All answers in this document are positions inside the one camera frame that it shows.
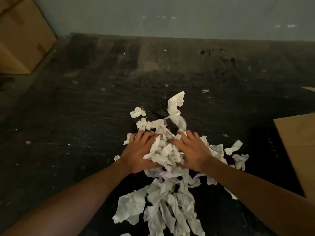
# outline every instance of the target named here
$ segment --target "black surface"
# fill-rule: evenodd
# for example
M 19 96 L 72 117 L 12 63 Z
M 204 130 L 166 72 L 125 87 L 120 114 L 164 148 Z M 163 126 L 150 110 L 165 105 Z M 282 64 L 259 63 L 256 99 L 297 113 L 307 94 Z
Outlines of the black surface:
M 315 94 L 301 89 L 315 86 L 314 50 L 307 42 L 73 35 L 1 125 L 0 232 L 110 165 L 136 131 L 135 107 L 180 91 L 189 129 L 225 147 L 240 139 L 248 173 L 303 194 L 273 119 L 315 111 Z M 148 235 L 142 216 L 135 226 L 112 217 L 121 195 L 152 180 L 124 179 L 81 235 Z M 222 186 L 202 179 L 190 191 L 206 235 L 273 235 Z

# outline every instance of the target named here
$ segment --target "dark floor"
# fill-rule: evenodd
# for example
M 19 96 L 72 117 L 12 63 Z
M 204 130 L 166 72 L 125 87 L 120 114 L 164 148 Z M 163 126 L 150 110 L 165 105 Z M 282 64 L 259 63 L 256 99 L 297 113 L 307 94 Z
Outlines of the dark floor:
M 315 94 L 301 88 L 315 87 L 314 62 L 310 42 L 73 35 L 0 126 L 0 233 L 110 165 L 135 131 L 135 107 L 180 91 L 188 128 L 211 144 L 240 139 L 248 173 L 303 194 L 273 119 L 315 112 Z M 148 235 L 143 219 L 115 225 L 112 217 L 119 196 L 151 181 L 123 180 L 81 235 Z M 191 193 L 206 235 L 274 235 L 222 186 L 202 183 Z

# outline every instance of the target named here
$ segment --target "wall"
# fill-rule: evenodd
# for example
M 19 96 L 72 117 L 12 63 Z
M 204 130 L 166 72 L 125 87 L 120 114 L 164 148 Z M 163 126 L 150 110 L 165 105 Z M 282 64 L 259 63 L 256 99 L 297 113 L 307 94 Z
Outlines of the wall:
M 315 40 L 315 0 L 34 0 L 57 35 Z

